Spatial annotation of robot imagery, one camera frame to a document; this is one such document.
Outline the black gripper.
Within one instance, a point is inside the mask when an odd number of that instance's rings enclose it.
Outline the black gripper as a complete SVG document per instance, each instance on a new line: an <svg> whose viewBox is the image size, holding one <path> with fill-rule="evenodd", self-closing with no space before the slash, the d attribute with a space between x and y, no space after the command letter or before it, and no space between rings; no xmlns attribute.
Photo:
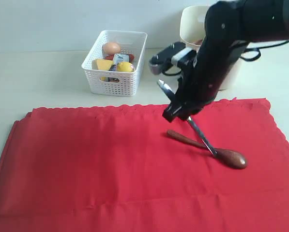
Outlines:
<svg viewBox="0 0 289 232"><path fill-rule="evenodd" d="M243 41L230 44L203 41L192 65L179 79L176 97L181 104L171 102L162 117L173 122L176 118L185 121L198 114L216 98L222 82L246 47L247 42Z"/></svg>

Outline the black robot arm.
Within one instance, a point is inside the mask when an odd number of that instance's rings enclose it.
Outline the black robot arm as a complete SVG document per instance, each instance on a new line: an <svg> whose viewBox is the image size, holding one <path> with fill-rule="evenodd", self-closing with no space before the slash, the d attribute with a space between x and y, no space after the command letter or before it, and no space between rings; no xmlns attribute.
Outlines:
<svg viewBox="0 0 289 232"><path fill-rule="evenodd" d="M210 104L250 43L289 40L289 0L219 1L205 16L205 38L198 51L183 47L170 55L182 74L170 104L167 121L186 120Z"/></svg>

